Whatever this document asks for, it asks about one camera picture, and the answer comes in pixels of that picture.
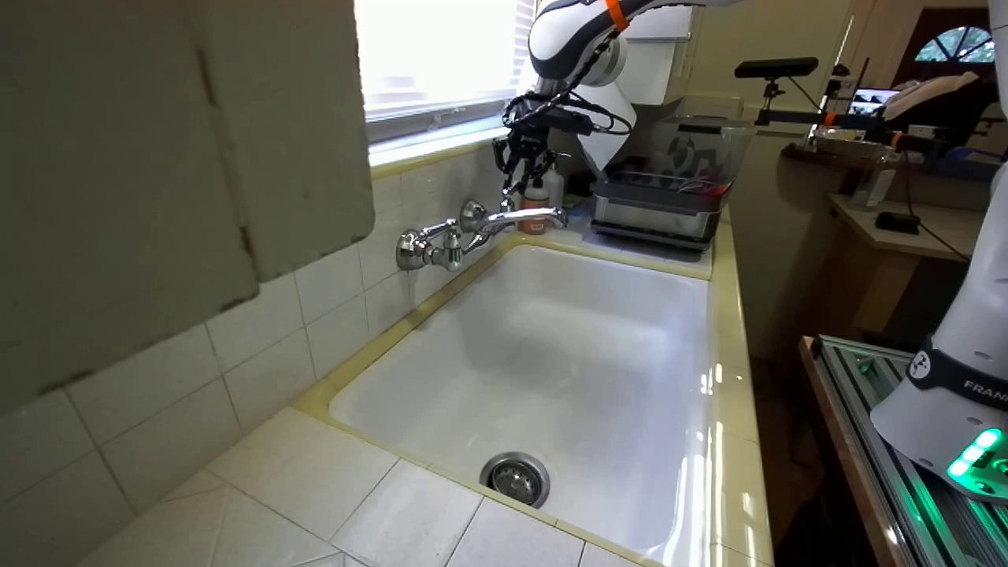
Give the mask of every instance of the chrome faucet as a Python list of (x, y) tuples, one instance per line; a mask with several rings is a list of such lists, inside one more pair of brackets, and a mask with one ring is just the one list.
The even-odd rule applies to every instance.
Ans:
[(459, 218), (448, 218), (442, 222), (430, 222), (420, 229), (416, 228), (405, 229), (405, 235), (398, 242), (398, 264), (399, 264), (399, 272), (420, 272), (427, 264), (442, 264), (442, 268), (453, 272), (463, 264), (463, 259), (471, 251), (491, 242), (509, 228), (515, 228), (520, 221), (540, 221), (540, 218), (548, 218), (557, 222), (567, 221), (560, 207), (490, 211), (478, 201), (467, 201)]

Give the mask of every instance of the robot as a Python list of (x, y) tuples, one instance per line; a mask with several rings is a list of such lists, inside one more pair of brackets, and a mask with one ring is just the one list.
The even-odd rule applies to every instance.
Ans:
[[(619, 35), (635, 17), (676, 0), (551, 0), (540, 10), (530, 58), (540, 87), (505, 110), (511, 136), (499, 142), (509, 185), (540, 184), (551, 168), (548, 133), (614, 133), (605, 106), (578, 98), (578, 86), (605, 86), (621, 73)], [(1001, 110), (1008, 114), (1008, 0), (989, 0)], [(611, 115), (600, 130), (586, 114)], [(956, 488), (1008, 502), (1008, 163), (993, 180), (973, 260), (942, 325), (915, 356), (909, 377), (872, 409), (876, 431), (909, 459)]]

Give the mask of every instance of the drain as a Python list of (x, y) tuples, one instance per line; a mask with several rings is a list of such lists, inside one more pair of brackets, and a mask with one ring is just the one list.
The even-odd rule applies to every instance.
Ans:
[(548, 499), (545, 466), (534, 453), (520, 451), (491, 458), (482, 466), (478, 483), (530, 506), (542, 506)]

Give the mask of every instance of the sink basin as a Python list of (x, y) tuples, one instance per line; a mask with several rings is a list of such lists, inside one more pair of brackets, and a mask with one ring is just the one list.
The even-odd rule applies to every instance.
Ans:
[(708, 281), (516, 244), (331, 401), (359, 434), (478, 483), (536, 458), (542, 514), (662, 563), (704, 550)]

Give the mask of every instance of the green light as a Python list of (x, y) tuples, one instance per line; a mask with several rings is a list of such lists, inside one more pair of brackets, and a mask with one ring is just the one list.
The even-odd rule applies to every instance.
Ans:
[(1001, 428), (986, 428), (979, 437), (976, 437), (976, 443), (979, 447), (995, 447), (1001, 440)]
[(963, 474), (968, 468), (971, 468), (968, 459), (956, 459), (956, 463), (950, 466), (950, 474)]
[(976, 463), (979, 458), (984, 458), (984, 447), (971, 443), (960, 459)]

